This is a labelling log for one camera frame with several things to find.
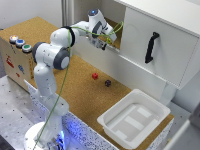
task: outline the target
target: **rectangular container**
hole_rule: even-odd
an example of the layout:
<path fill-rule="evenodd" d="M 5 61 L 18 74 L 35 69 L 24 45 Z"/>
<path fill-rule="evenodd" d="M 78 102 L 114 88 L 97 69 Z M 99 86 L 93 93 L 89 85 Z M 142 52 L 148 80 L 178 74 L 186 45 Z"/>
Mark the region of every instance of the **rectangular container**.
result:
<path fill-rule="evenodd" d="M 135 89 L 97 121 L 122 147 L 136 149 L 169 113 L 169 108 Z"/>

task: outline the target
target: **cabinet door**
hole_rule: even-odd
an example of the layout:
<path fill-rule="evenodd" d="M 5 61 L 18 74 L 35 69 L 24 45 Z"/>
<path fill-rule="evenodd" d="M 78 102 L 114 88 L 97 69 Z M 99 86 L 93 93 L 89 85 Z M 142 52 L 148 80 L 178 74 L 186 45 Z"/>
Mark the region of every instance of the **cabinet door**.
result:
<path fill-rule="evenodd" d="M 153 32 L 151 56 L 145 63 L 147 48 Z M 198 38 L 141 12 L 127 8 L 121 42 L 121 54 L 165 80 L 179 86 Z"/>

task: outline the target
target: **red ball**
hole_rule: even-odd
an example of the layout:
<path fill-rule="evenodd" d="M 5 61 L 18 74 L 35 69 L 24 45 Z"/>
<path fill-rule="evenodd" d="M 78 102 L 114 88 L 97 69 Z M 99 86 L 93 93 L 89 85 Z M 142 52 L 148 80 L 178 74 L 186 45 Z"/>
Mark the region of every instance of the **red ball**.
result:
<path fill-rule="evenodd" d="M 96 79 L 98 78 L 98 74 L 97 74 L 97 73 L 93 73 L 93 74 L 92 74 L 92 78 L 93 78 L 94 80 L 96 80 Z"/>

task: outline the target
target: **yellow green cable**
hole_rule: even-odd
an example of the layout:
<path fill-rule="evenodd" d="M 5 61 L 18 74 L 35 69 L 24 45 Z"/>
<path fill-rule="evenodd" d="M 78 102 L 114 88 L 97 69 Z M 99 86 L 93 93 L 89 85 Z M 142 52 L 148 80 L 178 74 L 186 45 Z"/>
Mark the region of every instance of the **yellow green cable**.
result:
<path fill-rule="evenodd" d="M 117 26 L 119 26 L 119 24 L 121 24 L 120 28 L 117 29 L 116 31 L 114 31 L 114 30 L 117 28 Z M 97 35 L 97 36 L 106 36 L 106 37 L 109 37 L 110 35 L 112 35 L 112 34 L 114 34 L 114 33 L 117 33 L 119 30 L 121 30 L 122 27 L 123 27 L 123 22 L 118 23 L 118 24 L 114 27 L 114 29 L 111 31 L 111 33 L 109 33 L 109 34 L 107 34 L 107 35 L 95 34 L 95 33 L 92 33 L 92 32 L 90 32 L 90 31 L 88 31 L 88 30 L 79 28 L 79 27 L 72 27 L 72 28 L 78 28 L 78 29 L 84 30 L 84 31 L 86 31 L 86 32 L 88 32 L 88 33 Z M 70 43 L 71 43 L 71 38 L 70 38 L 70 31 L 68 31 L 68 37 L 69 37 L 69 41 L 68 41 L 68 42 L 69 42 L 69 54 L 71 54 L 71 44 L 70 44 Z M 36 148 L 36 145 L 38 144 L 38 142 L 39 142 L 39 140 L 40 140 L 40 137 L 41 137 L 41 135 L 42 135 L 42 133 L 43 133 L 43 131 L 44 131 L 44 128 L 46 127 L 46 125 L 47 125 L 47 123 L 48 123 L 48 121 L 49 121 L 49 119 L 50 119 L 50 117 L 51 117 L 51 115 L 52 115 L 52 113 L 53 113 L 53 111 L 54 111 L 54 109 L 55 109 L 55 107 L 56 107 L 58 101 L 59 101 L 59 98 L 60 98 L 60 96 L 61 96 L 61 93 L 62 93 L 64 84 L 65 84 L 65 81 L 66 81 L 68 69 L 69 69 L 69 65 L 67 66 L 67 69 L 66 69 L 65 77 L 64 77 L 64 80 L 63 80 L 63 83 L 62 83 L 62 86 L 61 86 L 61 89 L 60 89 L 60 92 L 59 92 L 59 96 L 58 96 L 58 98 L 57 98 L 57 100 L 56 100 L 56 103 L 55 103 L 55 105 L 53 106 L 53 108 L 52 108 L 52 110 L 51 110 L 51 112 L 50 112 L 50 114 L 49 114 L 49 117 L 47 118 L 47 121 L 45 122 L 45 124 L 44 124 L 44 126 L 43 126 L 43 128 L 42 128 L 42 131 L 41 131 L 41 133 L 40 133 L 40 135 L 39 135 L 39 137 L 38 137 L 38 139 L 37 139 L 37 141 L 36 141 L 36 143 L 35 143 L 35 146 L 34 146 L 33 150 Z"/>

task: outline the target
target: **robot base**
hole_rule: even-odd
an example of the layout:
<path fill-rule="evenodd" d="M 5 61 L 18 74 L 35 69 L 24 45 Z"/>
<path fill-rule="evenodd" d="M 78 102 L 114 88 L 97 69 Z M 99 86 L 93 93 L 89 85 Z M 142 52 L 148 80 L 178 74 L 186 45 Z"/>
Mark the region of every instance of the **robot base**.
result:
<path fill-rule="evenodd" d="M 25 134 L 24 137 L 24 150 L 33 150 L 35 146 L 35 140 L 34 137 L 37 135 L 37 133 L 40 131 L 40 129 L 43 127 L 45 122 L 40 122 L 38 124 L 35 124 L 32 126 Z M 65 140 L 66 149 L 70 143 L 70 138 L 67 138 L 67 141 Z M 49 150 L 49 148 L 40 148 L 39 146 L 36 146 L 34 150 Z"/>

